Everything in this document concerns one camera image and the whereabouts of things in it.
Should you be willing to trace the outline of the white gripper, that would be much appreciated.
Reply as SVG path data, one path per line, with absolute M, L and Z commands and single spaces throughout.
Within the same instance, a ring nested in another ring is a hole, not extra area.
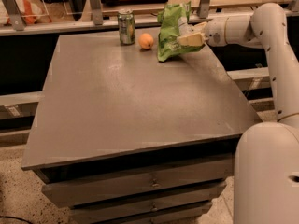
M 223 47 L 227 45 L 225 39 L 226 18 L 216 18 L 209 22 L 195 24 L 192 29 L 196 33 L 189 33 L 179 36 L 177 42 L 181 46 L 200 47 L 205 44 L 206 38 L 209 46 Z

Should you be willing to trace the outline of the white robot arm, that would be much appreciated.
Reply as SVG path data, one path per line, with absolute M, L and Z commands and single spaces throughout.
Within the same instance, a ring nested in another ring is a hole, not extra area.
M 266 3 L 249 15 L 179 28 L 182 46 L 240 45 L 265 53 L 275 119 L 248 128 L 235 151 L 234 224 L 299 224 L 299 62 L 287 15 Z

